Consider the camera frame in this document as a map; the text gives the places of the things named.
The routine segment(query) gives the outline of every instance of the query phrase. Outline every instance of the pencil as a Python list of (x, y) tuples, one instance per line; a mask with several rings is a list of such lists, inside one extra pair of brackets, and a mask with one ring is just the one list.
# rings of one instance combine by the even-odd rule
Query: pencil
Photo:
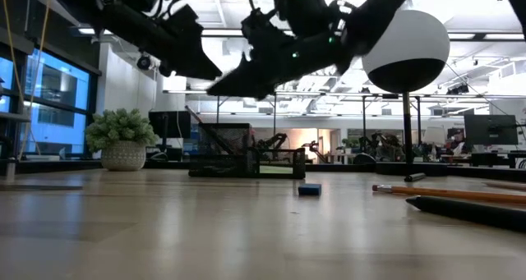
[(492, 187), (498, 187), (502, 189), (509, 189), (509, 190), (524, 190), (526, 191), (526, 185), (519, 185), (516, 183), (510, 183), (510, 182), (484, 182), (486, 186), (492, 186)]
[(526, 232), (525, 211), (435, 197), (411, 197), (405, 201), (428, 213), (517, 232)]
[(442, 190), (442, 189), (427, 189), (427, 188), (409, 188), (404, 186), (384, 186), (374, 185), (373, 191), (379, 191), (391, 194), (406, 194), (406, 195), (429, 195), (435, 197), (447, 197), (466, 200), (497, 202), (497, 203), (513, 203), (526, 204), (526, 195), (510, 195), (497, 194), (486, 192), (474, 192), (466, 190)]

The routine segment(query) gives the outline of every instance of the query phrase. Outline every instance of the ceiling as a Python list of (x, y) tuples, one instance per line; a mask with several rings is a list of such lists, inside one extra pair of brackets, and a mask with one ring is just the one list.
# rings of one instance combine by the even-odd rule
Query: ceiling
[[(365, 2), (365, 0), (345, 1), (356, 6)], [(196, 11), (199, 16), (198, 21), (205, 28), (211, 29), (238, 29), (241, 21), (250, 13), (248, 0), (185, 0), (178, 3), (177, 6), (181, 7), (185, 3), (190, 4)], [(255, 0), (255, 4), (262, 11), (274, 8), (272, 0)], [(450, 33), (521, 31), (520, 23), (507, 0), (408, 0), (404, 9), (420, 10), (432, 14), (445, 25)], [(274, 18), (272, 22), (279, 28), (288, 28), (286, 23), (277, 18)], [(137, 49), (125, 41), (115, 38), (111, 42), (113, 50), (131, 63), (134, 63), (139, 56)], [(203, 38), (205, 52), (223, 71), (236, 67), (242, 52), (247, 51), (248, 47), (249, 45), (243, 38)], [(526, 57), (524, 42), (452, 42), (448, 64), (453, 70), (446, 67), (431, 85), (418, 92), (445, 94), (448, 86), (461, 81), (459, 75), (463, 76), (462, 80), (469, 79), (478, 86), (487, 85), (490, 73), (523, 57)], [(357, 60), (343, 76), (334, 77), (332, 70), (325, 70), (325, 72), (322, 70), (317, 75), (320, 76), (307, 76), (282, 85), (279, 89), (299, 91), (329, 88), (334, 92), (358, 92), (366, 86), (372, 92), (381, 92), (368, 83), (360, 60)], [(203, 80), (189, 80), (189, 85), (195, 90), (204, 90), (212, 83)]]

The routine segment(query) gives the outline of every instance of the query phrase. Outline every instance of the black marker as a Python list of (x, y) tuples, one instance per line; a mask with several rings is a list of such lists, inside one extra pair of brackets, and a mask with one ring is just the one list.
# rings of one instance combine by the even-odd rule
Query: black marker
[(411, 197), (405, 201), (428, 213), (526, 232), (526, 211), (425, 196)]

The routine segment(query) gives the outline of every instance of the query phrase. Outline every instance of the white sphere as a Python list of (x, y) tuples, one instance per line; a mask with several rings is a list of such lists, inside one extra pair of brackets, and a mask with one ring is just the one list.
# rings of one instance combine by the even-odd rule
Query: white sphere
[(444, 25), (422, 11), (394, 15), (375, 47), (362, 59), (371, 82), (383, 90), (402, 93), (433, 82), (450, 55), (450, 37)]

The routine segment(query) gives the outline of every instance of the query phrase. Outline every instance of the glass window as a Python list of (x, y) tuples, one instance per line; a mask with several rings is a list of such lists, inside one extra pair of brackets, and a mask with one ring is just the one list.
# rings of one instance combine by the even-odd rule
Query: glass window
[[(24, 139), (25, 125), (22, 125), (20, 142)], [(84, 153), (85, 115), (33, 103), (31, 130), (42, 153), (58, 154), (62, 149), (64, 153)], [(25, 152), (37, 152), (31, 136)]]
[(13, 62), (0, 57), (0, 78), (4, 80), (3, 88), (10, 89), (12, 87), (13, 75)]
[(47, 53), (42, 53), (39, 69), (35, 74), (38, 56), (39, 50), (35, 50), (28, 57), (25, 93), (31, 94), (35, 86), (35, 97), (87, 109), (90, 75)]
[(3, 95), (0, 98), (0, 112), (9, 112), (9, 103), (11, 103), (11, 98)]

